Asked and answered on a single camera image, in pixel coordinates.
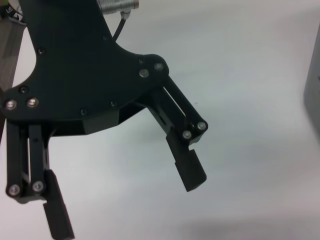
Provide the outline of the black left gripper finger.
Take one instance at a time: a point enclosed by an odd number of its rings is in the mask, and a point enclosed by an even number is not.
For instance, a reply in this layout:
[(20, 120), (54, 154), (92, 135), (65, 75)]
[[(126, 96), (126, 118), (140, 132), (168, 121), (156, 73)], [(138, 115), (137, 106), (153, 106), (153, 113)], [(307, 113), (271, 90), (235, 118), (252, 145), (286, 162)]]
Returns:
[(50, 169), (50, 134), (39, 124), (6, 123), (6, 194), (20, 204), (42, 200), (53, 240), (75, 238), (58, 180)]
[(208, 123), (170, 77), (139, 103), (151, 112), (165, 132), (165, 139), (186, 191), (198, 188), (207, 180), (207, 175), (195, 150), (189, 147), (201, 139), (208, 129)]

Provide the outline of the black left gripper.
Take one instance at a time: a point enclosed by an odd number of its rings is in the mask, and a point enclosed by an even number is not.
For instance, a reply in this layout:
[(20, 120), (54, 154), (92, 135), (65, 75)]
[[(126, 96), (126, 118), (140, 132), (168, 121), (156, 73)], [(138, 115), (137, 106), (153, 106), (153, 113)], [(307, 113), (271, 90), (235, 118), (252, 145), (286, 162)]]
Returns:
[(20, 0), (35, 67), (1, 100), (11, 137), (88, 135), (115, 127), (138, 100), (169, 77), (157, 55), (138, 55), (112, 39), (97, 0)]

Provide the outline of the silver left wrist post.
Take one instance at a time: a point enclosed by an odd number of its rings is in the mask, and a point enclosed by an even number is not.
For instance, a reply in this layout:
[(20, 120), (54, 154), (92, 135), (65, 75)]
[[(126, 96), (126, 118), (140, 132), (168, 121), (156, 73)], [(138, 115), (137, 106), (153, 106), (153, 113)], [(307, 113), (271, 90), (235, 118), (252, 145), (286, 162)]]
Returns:
[(96, 0), (99, 8), (105, 13), (133, 10), (139, 7), (139, 0)]

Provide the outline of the grey-green perforated storage bin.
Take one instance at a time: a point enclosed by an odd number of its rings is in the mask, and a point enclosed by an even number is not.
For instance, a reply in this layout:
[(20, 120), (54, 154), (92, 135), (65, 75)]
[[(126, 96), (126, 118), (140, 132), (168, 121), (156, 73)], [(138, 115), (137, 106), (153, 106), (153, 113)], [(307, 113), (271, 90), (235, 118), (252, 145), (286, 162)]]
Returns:
[(320, 141), (320, 25), (309, 65), (303, 100), (308, 118)]

